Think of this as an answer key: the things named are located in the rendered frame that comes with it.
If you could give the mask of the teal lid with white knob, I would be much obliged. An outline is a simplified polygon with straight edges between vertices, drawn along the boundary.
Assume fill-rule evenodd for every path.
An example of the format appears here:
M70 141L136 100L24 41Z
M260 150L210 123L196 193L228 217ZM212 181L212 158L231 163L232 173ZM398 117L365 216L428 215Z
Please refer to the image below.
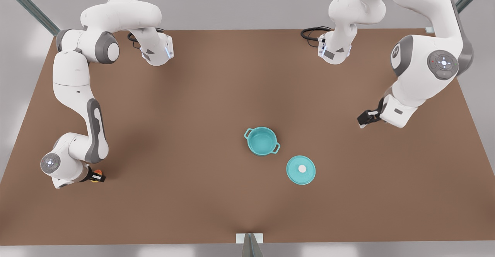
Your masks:
M288 178L297 185L307 185L316 176L316 167L311 159L304 155L292 157L286 165Z

